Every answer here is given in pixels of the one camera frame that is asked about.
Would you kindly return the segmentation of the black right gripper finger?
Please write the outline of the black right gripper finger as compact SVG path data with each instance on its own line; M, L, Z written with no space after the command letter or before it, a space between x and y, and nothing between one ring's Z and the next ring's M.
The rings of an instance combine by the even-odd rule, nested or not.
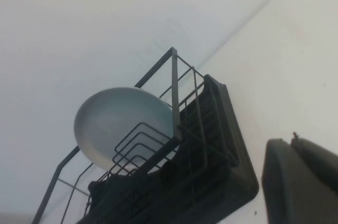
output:
M296 133L267 142L262 187L269 223L337 223L337 154Z

